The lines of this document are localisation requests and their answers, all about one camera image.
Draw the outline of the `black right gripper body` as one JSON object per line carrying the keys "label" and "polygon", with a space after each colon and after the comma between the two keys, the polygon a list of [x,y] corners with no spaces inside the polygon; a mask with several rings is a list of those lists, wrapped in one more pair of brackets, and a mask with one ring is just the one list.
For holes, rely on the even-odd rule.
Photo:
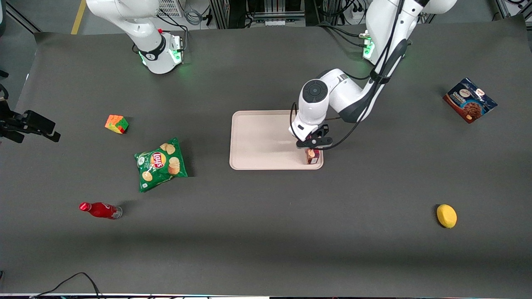
{"label": "black right gripper body", "polygon": [[22,143],[25,135],[25,118],[27,111],[17,113],[12,111],[7,100],[0,101],[0,134],[15,143]]}

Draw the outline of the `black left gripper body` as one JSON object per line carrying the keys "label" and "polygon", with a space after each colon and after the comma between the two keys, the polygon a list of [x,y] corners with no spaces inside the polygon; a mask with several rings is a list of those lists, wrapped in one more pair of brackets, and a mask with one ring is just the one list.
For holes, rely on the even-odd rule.
{"label": "black left gripper body", "polygon": [[332,146],[333,139],[331,137],[328,137],[327,134],[329,133],[329,126],[327,124],[323,124],[316,131],[314,131],[312,134],[309,134],[306,136],[306,138],[303,141],[297,141],[296,147],[297,148],[311,148],[311,149],[322,149]]}

